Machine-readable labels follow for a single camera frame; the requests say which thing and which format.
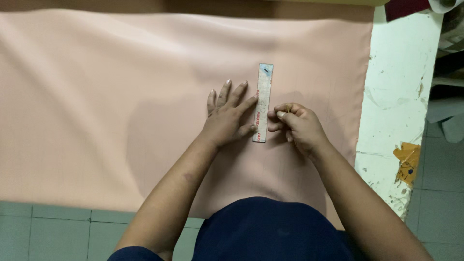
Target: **metal ruler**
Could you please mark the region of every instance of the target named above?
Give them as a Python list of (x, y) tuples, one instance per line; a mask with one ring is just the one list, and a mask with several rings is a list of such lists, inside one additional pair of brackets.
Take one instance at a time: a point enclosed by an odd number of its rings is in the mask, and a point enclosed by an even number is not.
[(271, 96), (273, 69), (274, 65), (259, 64), (258, 88), (256, 90), (259, 99), (255, 109), (255, 125), (258, 127), (258, 131), (253, 135), (253, 141), (255, 142), (266, 142), (267, 111), (269, 109), (269, 97)]

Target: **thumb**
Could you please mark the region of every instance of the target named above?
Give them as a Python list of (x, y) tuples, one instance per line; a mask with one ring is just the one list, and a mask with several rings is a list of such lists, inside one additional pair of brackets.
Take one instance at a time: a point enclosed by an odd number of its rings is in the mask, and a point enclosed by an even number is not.
[(277, 112), (277, 117), (279, 120), (281, 120), (283, 123), (287, 124), (290, 128), (293, 129), (293, 127), (296, 126), (299, 118), (297, 115), (290, 113), (290, 112), (283, 112), (283, 111), (278, 111)]
[(245, 137), (246, 135), (248, 135), (250, 132), (254, 132), (256, 131), (257, 127), (256, 125), (253, 125), (253, 124), (245, 124), (243, 126), (241, 126), (237, 133), (235, 134), (236, 138), (237, 139), (241, 139), (243, 137)]

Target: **floor tile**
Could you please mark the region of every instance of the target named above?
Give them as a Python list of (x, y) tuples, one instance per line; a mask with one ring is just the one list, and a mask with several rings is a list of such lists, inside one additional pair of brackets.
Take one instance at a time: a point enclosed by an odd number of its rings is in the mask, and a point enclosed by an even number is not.
[(184, 228), (175, 245), (173, 261), (191, 261), (197, 240), (198, 228)]
[(424, 246), (435, 261), (464, 261), (464, 244), (425, 243)]
[(422, 181), (424, 176), (424, 163), (425, 163), (425, 145), (427, 144), (426, 136), (422, 136), (422, 144), (420, 147), (419, 165), (417, 168), (416, 179), (414, 180), (414, 189), (422, 188)]
[(443, 134), (443, 130), (441, 128), (441, 124), (438, 122), (435, 123), (428, 123), (427, 126), (427, 137), (437, 137), (437, 138), (444, 138), (445, 135)]
[(91, 222), (88, 261), (107, 260), (127, 226), (128, 224)]
[(464, 193), (423, 190), (417, 236), (427, 243), (464, 243)]
[(0, 216), (0, 260), (27, 261), (31, 218)]
[(32, 216), (88, 221), (90, 220), (90, 209), (34, 205), (34, 207), (32, 208)]
[(92, 210), (92, 221), (129, 224), (134, 216), (134, 212)]
[(29, 261), (85, 261), (89, 221), (32, 218)]
[(427, 137), (422, 188), (464, 192), (464, 143)]
[(31, 216), (32, 205), (25, 203), (16, 203), (0, 201), (0, 215)]
[(201, 228), (201, 225), (203, 224), (203, 221), (205, 221), (202, 218), (193, 218), (189, 217), (187, 218), (187, 221), (185, 222), (185, 228)]
[(419, 207), (420, 207), (420, 196), (421, 196), (420, 189), (413, 189), (411, 200), (409, 201), (408, 205), (408, 212), (406, 216), (405, 223), (411, 232), (417, 236), (417, 225), (419, 223)]

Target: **forearm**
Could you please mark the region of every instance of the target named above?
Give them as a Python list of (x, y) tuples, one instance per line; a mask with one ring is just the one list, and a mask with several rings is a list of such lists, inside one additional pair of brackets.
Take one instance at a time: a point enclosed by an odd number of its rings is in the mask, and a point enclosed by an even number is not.
[(115, 250), (142, 246), (170, 259), (185, 221), (217, 148), (195, 139), (155, 186)]
[(372, 259), (431, 260), (402, 220), (331, 144), (311, 160), (343, 226)]

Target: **hand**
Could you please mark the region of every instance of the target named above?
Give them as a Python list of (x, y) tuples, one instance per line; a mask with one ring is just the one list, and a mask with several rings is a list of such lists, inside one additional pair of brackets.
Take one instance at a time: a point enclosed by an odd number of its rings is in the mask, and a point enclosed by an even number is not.
[(297, 148), (306, 156), (314, 156), (319, 150), (330, 145), (316, 114), (300, 104), (278, 105), (274, 107), (274, 111), (269, 111), (267, 116), (277, 121), (267, 129), (270, 132), (285, 131), (287, 141), (295, 141)]
[(253, 124), (240, 126), (240, 118), (243, 113), (255, 105), (258, 101), (258, 95), (255, 95), (242, 104), (238, 105), (238, 100), (243, 96), (248, 88), (248, 82), (240, 84), (232, 93), (229, 100), (229, 90), (231, 81), (227, 80), (222, 86), (221, 93), (216, 104), (216, 91), (211, 90), (208, 96), (208, 119), (205, 122), (203, 130), (198, 135), (201, 140), (213, 143), (220, 148), (227, 143), (243, 138), (257, 129)]

